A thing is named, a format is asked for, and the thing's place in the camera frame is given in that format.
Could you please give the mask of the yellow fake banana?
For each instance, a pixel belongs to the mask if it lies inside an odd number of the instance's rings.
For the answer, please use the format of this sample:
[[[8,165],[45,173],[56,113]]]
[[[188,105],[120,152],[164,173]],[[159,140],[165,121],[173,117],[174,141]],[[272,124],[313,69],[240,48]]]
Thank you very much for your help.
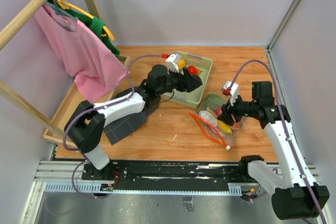
[[[232,134],[230,126],[220,120],[217,121],[217,127],[227,134]]]

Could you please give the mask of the clear zip top bag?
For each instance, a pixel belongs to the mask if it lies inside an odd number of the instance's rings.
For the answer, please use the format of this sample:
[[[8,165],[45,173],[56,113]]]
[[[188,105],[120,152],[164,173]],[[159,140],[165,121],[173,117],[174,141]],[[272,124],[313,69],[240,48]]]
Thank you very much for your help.
[[[233,126],[220,121],[217,117],[221,115],[221,107],[226,102],[227,99],[220,95],[209,93],[196,111],[189,112],[189,115],[208,139],[229,150],[233,147],[233,139],[243,128],[247,117],[242,117],[241,121],[235,122]]]

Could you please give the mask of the green fake leafy vegetable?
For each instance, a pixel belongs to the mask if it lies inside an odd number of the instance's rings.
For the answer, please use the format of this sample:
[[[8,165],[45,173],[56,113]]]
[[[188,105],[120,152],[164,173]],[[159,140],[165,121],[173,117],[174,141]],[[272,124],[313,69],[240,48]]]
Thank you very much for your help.
[[[228,99],[223,95],[218,95],[216,93],[209,93],[204,102],[201,105],[202,109],[210,108],[212,111],[216,111],[219,107],[226,104]]]

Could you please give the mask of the yellow fake orange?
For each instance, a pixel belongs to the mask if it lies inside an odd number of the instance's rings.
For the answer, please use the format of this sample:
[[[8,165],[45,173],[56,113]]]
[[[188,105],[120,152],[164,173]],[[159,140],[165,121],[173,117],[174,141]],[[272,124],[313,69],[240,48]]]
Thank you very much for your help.
[[[181,59],[177,65],[179,69],[183,69],[186,66],[186,61],[184,59]]]

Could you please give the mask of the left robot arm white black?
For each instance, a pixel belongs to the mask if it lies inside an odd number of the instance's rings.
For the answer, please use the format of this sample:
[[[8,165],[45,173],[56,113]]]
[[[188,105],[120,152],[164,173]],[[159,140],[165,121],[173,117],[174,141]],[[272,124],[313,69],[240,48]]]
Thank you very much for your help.
[[[147,78],[131,92],[104,103],[81,102],[65,126],[65,137],[69,137],[77,149],[94,166],[94,173],[100,179],[112,175],[110,158],[102,149],[100,139],[106,125],[125,116],[145,111],[159,102],[167,92],[188,92],[202,86],[201,78],[183,72],[168,70],[164,65],[155,65]]]

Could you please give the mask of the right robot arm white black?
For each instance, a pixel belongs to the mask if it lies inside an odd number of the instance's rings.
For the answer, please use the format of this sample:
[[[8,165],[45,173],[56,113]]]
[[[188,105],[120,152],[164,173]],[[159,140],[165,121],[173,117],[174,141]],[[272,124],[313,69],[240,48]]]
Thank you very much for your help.
[[[277,103],[270,81],[252,83],[252,100],[244,101],[239,86],[227,81],[222,93],[228,101],[221,106],[218,119],[230,126],[243,117],[259,121],[275,150],[281,175],[277,175],[258,155],[241,159],[238,177],[244,182],[256,180],[271,197],[275,215],[281,220],[320,217],[330,193],[320,186],[305,163],[295,136],[291,118],[284,105]]]

